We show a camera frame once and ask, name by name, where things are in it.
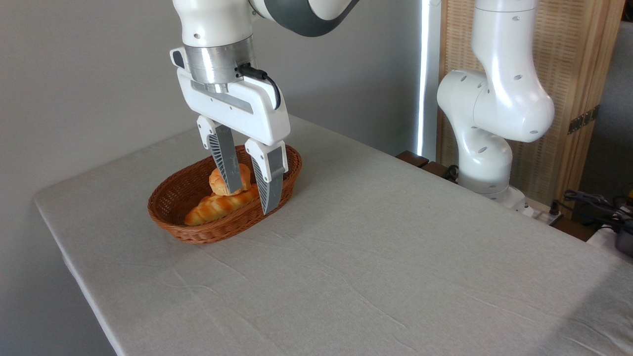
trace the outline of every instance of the table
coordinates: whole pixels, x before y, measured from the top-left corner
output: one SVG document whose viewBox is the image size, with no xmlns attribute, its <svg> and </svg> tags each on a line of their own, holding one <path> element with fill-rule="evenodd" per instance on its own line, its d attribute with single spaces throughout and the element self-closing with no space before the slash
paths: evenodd
<svg viewBox="0 0 633 356">
<path fill-rule="evenodd" d="M 633 354 L 633 266 L 291 125 L 293 198 L 219 243 L 184 244 L 146 212 L 164 178 L 207 155 L 195 130 L 37 194 L 118 354 Z"/>
</svg>

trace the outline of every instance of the brown wicker basket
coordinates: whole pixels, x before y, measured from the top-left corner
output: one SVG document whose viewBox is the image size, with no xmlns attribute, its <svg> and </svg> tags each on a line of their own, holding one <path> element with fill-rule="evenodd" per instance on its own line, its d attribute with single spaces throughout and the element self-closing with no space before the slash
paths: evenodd
<svg viewBox="0 0 633 356">
<path fill-rule="evenodd" d="M 244 146 L 235 148 L 237 160 L 251 169 L 251 182 L 255 182 L 253 163 Z M 198 161 L 165 179 L 152 193 L 147 203 L 149 216 L 160 227 L 175 238 L 186 243 L 214 243 L 235 236 L 262 221 L 265 217 L 284 206 L 292 195 L 294 182 L 299 176 L 302 161 L 299 153 L 286 145 L 288 172 L 284 174 L 284 185 L 279 207 L 264 216 L 261 201 L 255 199 L 246 206 L 227 216 L 200 226 L 184 224 L 185 215 L 198 205 L 200 200 L 211 194 L 209 175 L 216 168 L 212 157 Z"/>
</svg>

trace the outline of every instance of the bread roll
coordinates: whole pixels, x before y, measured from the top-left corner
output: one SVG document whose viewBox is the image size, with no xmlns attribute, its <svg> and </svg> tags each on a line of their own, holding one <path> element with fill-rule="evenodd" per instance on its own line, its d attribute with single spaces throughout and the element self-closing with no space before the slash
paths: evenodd
<svg viewBox="0 0 633 356">
<path fill-rule="evenodd" d="M 239 164 L 239 174 L 242 177 L 242 189 L 238 189 L 234 193 L 230 194 L 227 185 L 224 183 L 222 179 L 222 175 L 220 174 L 219 169 L 213 170 L 211 175 L 209 176 L 209 185 L 213 192 L 220 196 L 230 196 L 236 195 L 243 191 L 248 190 L 251 187 L 251 170 L 245 164 Z"/>
<path fill-rule="evenodd" d="M 197 207 L 193 208 L 187 214 L 185 224 L 188 226 L 197 226 L 205 222 L 218 220 L 252 202 L 257 198 L 258 194 L 257 185 L 253 184 L 248 190 L 236 195 L 206 196 L 200 201 Z"/>
</svg>

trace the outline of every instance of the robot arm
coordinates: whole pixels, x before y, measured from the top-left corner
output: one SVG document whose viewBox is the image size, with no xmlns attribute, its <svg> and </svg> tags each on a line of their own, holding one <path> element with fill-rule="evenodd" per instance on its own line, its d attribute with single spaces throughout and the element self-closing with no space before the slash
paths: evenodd
<svg viewBox="0 0 633 356">
<path fill-rule="evenodd" d="M 230 192 L 241 188 L 232 130 L 249 139 L 264 214 L 281 197 L 290 122 L 275 82 L 256 69 L 253 22 L 264 17 L 303 36 L 336 28 L 358 0 L 173 0 L 184 47 L 171 51 L 180 88 L 200 116 L 203 146 Z"/>
<path fill-rule="evenodd" d="M 485 73 L 454 70 L 437 102 L 457 138 L 459 184 L 523 212 L 525 196 L 510 183 L 512 151 L 505 139 L 533 142 L 554 119 L 532 59 L 538 0 L 477 0 L 472 49 Z"/>
</svg>

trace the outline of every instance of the woven panel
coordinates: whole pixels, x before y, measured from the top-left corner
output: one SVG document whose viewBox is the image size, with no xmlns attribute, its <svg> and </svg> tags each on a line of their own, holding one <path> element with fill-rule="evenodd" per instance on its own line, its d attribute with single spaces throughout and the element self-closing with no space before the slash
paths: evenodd
<svg viewBox="0 0 633 356">
<path fill-rule="evenodd" d="M 572 114 L 579 66 L 586 39 L 584 21 L 591 0 L 542 0 L 534 34 L 534 63 L 543 87 L 552 97 L 556 115 L 548 133 L 534 143 L 510 141 L 514 159 L 510 183 L 537 201 L 551 201 L 564 145 L 562 135 Z M 470 47 L 474 0 L 447 0 L 444 8 L 444 74 L 454 69 L 482 70 Z M 456 164 L 457 146 L 453 130 L 442 117 L 440 162 Z"/>
<path fill-rule="evenodd" d="M 620 15 L 624 0 L 602 0 L 592 4 L 590 17 L 586 19 L 593 26 L 589 29 L 584 60 L 579 70 L 578 87 L 582 95 L 575 99 L 573 111 L 582 114 L 598 104 L 605 86 L 606 75 L 611 63 L 615 39 L 620 27 Z M 580 188 L 589 142 L 594 122 L 567 136 L 565 150 L 560 165 L 560 175 L 556 187 L 556 198 L 561 198 L 566 189 Z"/>
</svg>

